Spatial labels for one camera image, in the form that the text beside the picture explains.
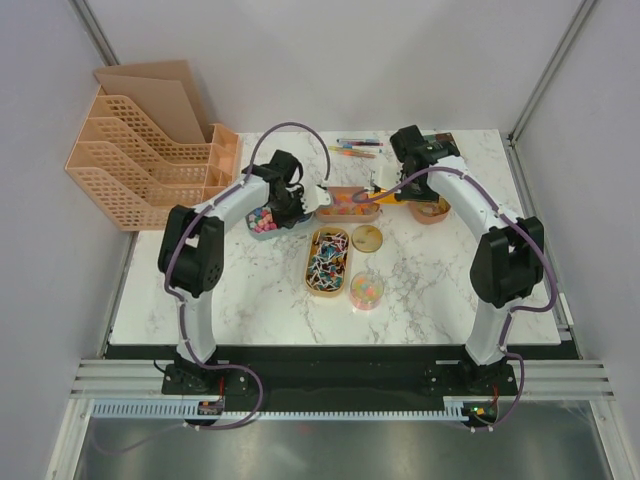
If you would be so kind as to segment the yellow plastic scoop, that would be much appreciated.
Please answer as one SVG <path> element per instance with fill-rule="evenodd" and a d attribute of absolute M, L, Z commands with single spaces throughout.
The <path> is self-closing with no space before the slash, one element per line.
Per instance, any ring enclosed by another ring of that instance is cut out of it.
<path fill-rule="evenodd" d="M 408 203 L 408 200 L 401 199 L 398 195 L 398 191 L 389 193 L 387 190 L 371 190 L 366 193 L 366 198 L 379 205 L 403 205 Z"/>

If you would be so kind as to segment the clear glass jar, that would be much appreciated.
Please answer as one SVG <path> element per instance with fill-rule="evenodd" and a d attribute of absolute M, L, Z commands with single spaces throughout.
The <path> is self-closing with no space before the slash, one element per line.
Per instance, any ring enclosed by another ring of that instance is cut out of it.
<path fill-rule="evenodd" d="M 356 309 L 369 311 L 380 304 L 384 291 L 385 284 L 380 274 L 372 270 L 360 271 L 351 280 L 349 297 Z"/>

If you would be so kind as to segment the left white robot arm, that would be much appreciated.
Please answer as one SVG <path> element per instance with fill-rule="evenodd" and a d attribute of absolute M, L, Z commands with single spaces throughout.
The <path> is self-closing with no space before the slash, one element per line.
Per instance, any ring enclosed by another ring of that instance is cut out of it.
<path fill-rule="evenodd" d="M 306 216 L 301 163 L 278 150 L 270 162 L 247 167 L 239 178 L 211 199 L 170 210 L 158 256 L 165 291 L 176 300 L 179 341 L 174 361 L 165 369 L 162 393 L 211 393 L 218 367 L 209 363 L 217 344 L 212 327 L 212 293 L 224 268 L 225 234 L 238 222 L 267 206 L 279 227 L 291 228 Z"/>

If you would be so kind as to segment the pink tray of gummy candies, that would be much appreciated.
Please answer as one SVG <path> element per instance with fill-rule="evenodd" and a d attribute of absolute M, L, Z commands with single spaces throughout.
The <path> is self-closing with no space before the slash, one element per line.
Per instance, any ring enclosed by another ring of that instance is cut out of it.
<path fill-rule="evenodd" d="M 354 194 L 363 190 L 363 187 L 332 186 L 328 192 L 332 197 L 332 204 L 320 208 L 315 212 L 315 217 L 324 223 L 370 223 L 381 213 L 381 207 L 377 203 L 358 204 L 352 201 Z"/>

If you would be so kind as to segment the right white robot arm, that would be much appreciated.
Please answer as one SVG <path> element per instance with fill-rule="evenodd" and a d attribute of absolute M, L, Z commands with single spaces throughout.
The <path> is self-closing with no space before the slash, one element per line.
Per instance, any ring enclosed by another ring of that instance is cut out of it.
<path fill-rule="evenodd" d="M 511 373 L 507 337 L 513 314 L 542 281 L 544 227 L 502 206 L 471 174 L 457 147 L 425 140 L 415 125 L 390 137 L 401 165 L 397 200 L 444 199 L 477 241 L 469 277 L 478 297 L 465 354 L 446 379 L 473 394 L 484 393 Z"/>

